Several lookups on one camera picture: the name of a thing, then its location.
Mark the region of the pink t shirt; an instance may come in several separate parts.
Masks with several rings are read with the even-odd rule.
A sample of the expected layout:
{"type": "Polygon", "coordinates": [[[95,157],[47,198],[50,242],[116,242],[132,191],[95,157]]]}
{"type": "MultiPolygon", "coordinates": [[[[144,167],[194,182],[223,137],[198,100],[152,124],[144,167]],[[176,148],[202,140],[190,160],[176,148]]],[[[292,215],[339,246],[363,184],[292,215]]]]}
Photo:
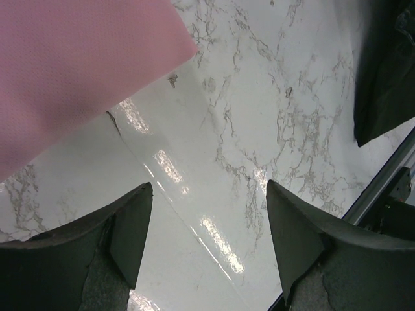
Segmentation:
{"type": "Polygon", "coordinates": [[[2,1],[1,179],[196,52],[170,1],[2,1]]]}

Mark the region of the black cloth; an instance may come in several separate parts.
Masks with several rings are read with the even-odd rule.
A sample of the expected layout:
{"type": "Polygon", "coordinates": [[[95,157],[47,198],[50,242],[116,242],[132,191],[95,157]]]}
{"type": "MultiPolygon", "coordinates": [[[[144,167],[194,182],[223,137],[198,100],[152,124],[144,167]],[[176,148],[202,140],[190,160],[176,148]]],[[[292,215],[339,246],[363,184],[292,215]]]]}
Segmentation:
{"type": "Polygon", "coordinates": [[[370,1],[369,13],[353,112],[358,146],[414,118],[414,2],[370,1]]]}

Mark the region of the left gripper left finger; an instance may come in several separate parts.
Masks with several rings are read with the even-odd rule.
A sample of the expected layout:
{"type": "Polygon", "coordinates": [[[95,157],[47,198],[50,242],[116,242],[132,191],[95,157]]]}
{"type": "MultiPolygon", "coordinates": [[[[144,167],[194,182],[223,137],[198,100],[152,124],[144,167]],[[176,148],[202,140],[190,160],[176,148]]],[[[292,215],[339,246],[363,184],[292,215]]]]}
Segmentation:
{"type": "Polygon", "coordinates": [[[2,310],[126,310],[152,211],[144,183],[26,241],[1,244],[2,310]]]}

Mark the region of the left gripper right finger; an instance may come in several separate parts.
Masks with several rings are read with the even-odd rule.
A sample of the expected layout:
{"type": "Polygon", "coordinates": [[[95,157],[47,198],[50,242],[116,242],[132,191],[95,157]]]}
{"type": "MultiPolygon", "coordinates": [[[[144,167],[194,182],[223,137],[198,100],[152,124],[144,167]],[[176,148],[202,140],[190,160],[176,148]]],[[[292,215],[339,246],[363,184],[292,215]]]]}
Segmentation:
{"type": "Polygon", "coordinates": [[[267,212],[289,310],[413,310],[414,236],[376,233],[267,183],[267,212]]]}

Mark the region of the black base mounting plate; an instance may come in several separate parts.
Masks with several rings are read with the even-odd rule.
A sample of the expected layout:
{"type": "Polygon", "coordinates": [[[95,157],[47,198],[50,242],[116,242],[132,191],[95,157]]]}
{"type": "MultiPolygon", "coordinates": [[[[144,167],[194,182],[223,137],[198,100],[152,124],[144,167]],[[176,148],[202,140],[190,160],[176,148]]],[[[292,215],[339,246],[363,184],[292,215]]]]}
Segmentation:
{"type": "Polygon", "coordinates": [[[411,171],[401,167],[382,193],[370,230],[414,241],[414,205],[406,202],[412,192],[411,171]]]}

